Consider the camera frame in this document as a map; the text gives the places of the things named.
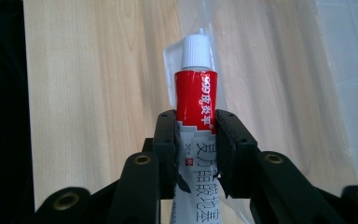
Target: transparent plastic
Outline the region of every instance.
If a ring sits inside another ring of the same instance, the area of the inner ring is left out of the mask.
[[[212,39],[217,108],[313,185],[339,195],[358,184],[358,0],[177,4],[182,35],[201,28]],[[168,73],[175,53],[175,45],[164,51]],[[248,200],[221,201],[238,223],[252,223]]]

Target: red logo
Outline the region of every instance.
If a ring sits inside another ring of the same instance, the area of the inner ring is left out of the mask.
[[[186,166],[193,166],[193,158],[186,158],[185,165]]]

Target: wooden surface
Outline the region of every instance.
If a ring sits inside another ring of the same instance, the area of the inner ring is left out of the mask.
[[[312,184],[339,194],[356,175],[304,2],[216,5],[225,109],[261,149],[288,155]],[[170,109],[162,51],[182,37],[186,18],[175,0],[27,0],[24,11],[38,207],[58,189],[93,193],[112,183],[153,136],[157,115]],[[227,204],[224,222],[239,222]],[[162,207],[168,223],[171,203]]]

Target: black mount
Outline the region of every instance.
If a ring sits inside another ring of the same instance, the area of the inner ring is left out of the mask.
[[[315,188],[283,154],[260,151],[238,117],[216,110],[218,179],[226,196],[251,199],[255,223],[358,223],[358,186],[341,197]],[[174,110],[158,116],[154,138],[127,158],[118,181],[90,195],[67,188],[49,196],[32,223],[160,223],[160,200],[175,186]]]

